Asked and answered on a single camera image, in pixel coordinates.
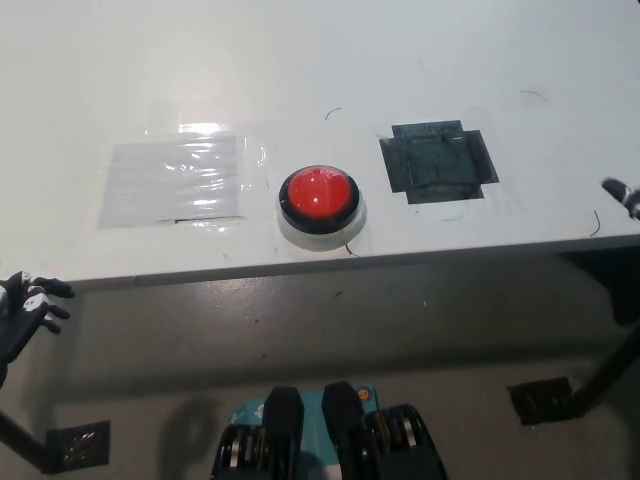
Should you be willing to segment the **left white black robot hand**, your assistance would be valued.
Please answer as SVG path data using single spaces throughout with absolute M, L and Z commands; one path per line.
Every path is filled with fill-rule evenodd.
M 1 281 L 2 364 L 15 361 L 39 328 L 61 333 L 57 320 L 68 320 L 71 314 L 56 305 L 53 297 L 72 299 L 75 292 L 69 283 L 26 271 Z

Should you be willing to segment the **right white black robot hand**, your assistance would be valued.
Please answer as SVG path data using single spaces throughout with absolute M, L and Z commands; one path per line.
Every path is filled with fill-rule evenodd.
M 601 182 L 601 186 L 627 210 L 632 219 L 639 219 L 640 192 L 638 188 L 632 189 L 615 178 L 605 178 Z

